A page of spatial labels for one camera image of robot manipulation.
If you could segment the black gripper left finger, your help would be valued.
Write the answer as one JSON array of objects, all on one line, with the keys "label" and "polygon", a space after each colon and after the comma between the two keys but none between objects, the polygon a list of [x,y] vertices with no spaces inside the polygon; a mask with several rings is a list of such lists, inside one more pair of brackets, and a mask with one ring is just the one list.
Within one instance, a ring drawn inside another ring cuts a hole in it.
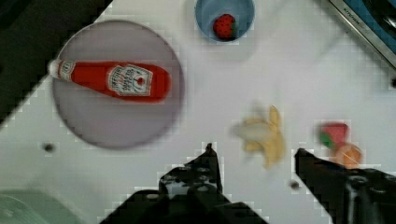
[{"label": "black gripper left finger", "polygon": [[222,193],[217,152],[211,144],[197,158],[159,180],[156,189],[128,197],[100,224],[268,224],[245,203]]}]

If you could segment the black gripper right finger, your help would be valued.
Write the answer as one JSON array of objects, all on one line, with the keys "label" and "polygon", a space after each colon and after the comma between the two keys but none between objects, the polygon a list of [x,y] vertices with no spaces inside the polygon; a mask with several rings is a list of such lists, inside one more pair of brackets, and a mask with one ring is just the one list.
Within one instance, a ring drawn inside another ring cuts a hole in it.
[{"label": "black gripper right finger", "polygon": [[300,148],[295,173],[332,224],[396,224],[396,181],[379,170],[347,169]]}]

